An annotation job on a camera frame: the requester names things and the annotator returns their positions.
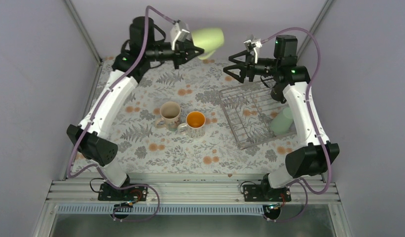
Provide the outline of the light green mug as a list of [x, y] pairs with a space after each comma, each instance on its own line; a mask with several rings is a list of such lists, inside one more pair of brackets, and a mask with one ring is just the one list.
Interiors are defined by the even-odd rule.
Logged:
[[193, 31], [191, 39], [194, 46], [204, 49], [204, 53], [198, 56], [200, 60], [208, 59], [224, 45], [224, 34], [221, 28], [203, 28]]

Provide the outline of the metal wire dish rack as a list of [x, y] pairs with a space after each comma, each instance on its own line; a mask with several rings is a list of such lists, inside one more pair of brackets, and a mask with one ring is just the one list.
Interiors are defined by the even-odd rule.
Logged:
[[282, 135], [270, 129], [272, 120], [288, 105], [273, 100], [270, 91], [274, 82], [268, 80], [267, 84], [268, 87], [261, 81], [246, 82], [219, 91], [221, 108], [242, 150], [296, 135], [294, 124]]

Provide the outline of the beige pineapple mug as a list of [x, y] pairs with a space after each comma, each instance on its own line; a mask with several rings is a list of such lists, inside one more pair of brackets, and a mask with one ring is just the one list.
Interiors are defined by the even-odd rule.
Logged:
[[166, 102], [160, 107], [160, 118], [155, 121], [155, 128], [166, 128], [169, 131], [177, 131], [180, 125], [181, 108], [176, 102]]

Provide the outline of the white iridescent patterned mug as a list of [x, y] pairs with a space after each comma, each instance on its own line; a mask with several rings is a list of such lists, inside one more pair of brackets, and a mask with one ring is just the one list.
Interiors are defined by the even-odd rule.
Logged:
[[185, 122], [178, 126], [178, 133], [186, 135], [192, 139], [198, 139], [204, 136], [205, 116], [199, 111], [190, 112]]

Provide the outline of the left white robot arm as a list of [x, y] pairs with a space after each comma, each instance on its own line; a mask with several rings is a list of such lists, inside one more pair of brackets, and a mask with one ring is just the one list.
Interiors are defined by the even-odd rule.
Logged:
[[166, 42], [166, 33], [151, 18], [133, 19], [129, 39], [115, 58], [106, 87], [86, 117], [78, 125], [67, 128], [74, 144], [66, 170], [68, 178], [95, 167], [116, 199], [123, 200], [130, 195], [129, 176], [115, 159], [118, 146], [107, 139], [122, 103], [151, 69], [151, 62], [172, 61], [178, 69], [179, 65], [208, 51], [204, 39], [196, 31], [190, 32], [182, 21], [173, 21], [172, 26], [172, 40]]

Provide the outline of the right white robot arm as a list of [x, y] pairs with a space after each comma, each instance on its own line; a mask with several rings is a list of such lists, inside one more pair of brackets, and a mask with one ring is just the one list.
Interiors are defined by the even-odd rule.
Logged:
[[339, 155], [337, 143], [332, 143], [323, 129], [312, 96], [312, 81], [305, 66], [297, 65], [297, 38], [278, 35], [275, 38], [274, 57], [260, 58], [260, 39], [248, 39], [246, 49], [229, 56], [232, 66], [223, 71], [243, 83], [255, 76], [270, 76], [275, 84], [271, 98], [287, 104], [298, 135], [300, 148], [286, 155], [284, 166], [264, 176], [260, 183], [261, 197], [274, 200], [298, 182], [306, 184], [306, 176], [327, 173], [331, 181], [331, 164]]

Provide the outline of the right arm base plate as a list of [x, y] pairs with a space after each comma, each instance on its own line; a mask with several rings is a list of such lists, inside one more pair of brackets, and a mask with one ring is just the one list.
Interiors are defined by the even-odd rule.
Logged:
[[292, 201], [291, 192], [288, 188], [273, 189], [269, 186], [244, 184], [242, 191], [246, 202]]

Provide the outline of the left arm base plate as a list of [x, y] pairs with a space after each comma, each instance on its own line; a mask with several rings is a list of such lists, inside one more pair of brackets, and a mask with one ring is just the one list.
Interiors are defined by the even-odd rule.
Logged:
[[118, 190], [107, 183], [100, 186], [97, 199], [99, 201], [124, 201], [137, 202], [146, 201], [148, 187], [133, 187], [126, 190]]

